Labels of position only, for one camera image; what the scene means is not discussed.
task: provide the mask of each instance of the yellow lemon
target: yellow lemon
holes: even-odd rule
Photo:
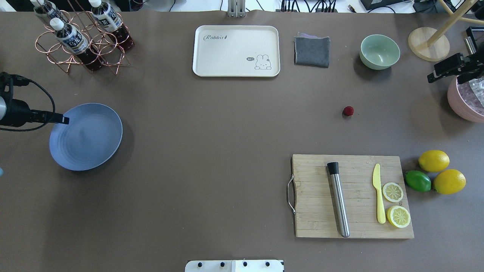
[[[383,192],[383,196],[390,202],[396,203],[403,199],[402,187],[395,182],[385,184],[381,191]]]
[[[435,190],[444,195],[457,193],[464,186],[466,186],[466,177],[455,169],[445,170],[434,179]]]
[[[419,165],[427,172],[440,172],[449,166],[449,156],[444,151],[425,151],[419,158]]]
[[[406,227],[410,224],[410,212],[402,206],[391,206],[387,210],[388,222],[395,227]]]

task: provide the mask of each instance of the bottle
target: bottle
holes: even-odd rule
[[[44,0],[30,0],[30,2],[33,4],[35,15],[37,15],[47,27],[50,26],[50,20],[53,18],[59,18],[64,23],[69,23],[67,18],[57,9],[54,3]]]
[[[135,45],[135,42],[129,35],[128,29],[109,3],[102,2],[101,0],[89,0],[89,3],[92,6],[92,15],[98,24],[105,32],[109,32],[116,37],[114,39],[114,37],[108,35],[114,43],[117,40],[124,51],[127,51]]]
[[[86,68],[95,71],[103,66],[99,61],[97,49],[92,45],[89,49],[88,40],[75,26],[65,24],[59,18],[50,20],[50,26],[55,30],[57,40],[61,42],[68,51],[73,53]]]

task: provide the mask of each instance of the blue plate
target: blue plate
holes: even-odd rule
[[[88,103],[76,106],[64,116],[69,124],[55,124],[50,134],[50,153],[62,167],[83,171],[107,161],[118,149],[122,123],[110,107]]]

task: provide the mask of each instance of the raspberry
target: raspberry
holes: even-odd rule
[[[355,110],[353,109],[352,106],[347,106],[345,107],[345,109],[343,109],[343,114],[346,116],[351,116],[353,115],[353,113],[355,113]]]

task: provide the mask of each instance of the gray cloth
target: gray cloth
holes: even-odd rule
[[[330,65],[330,38],[320,38],[301,33],[294,37],[296,64],[328,68]]]

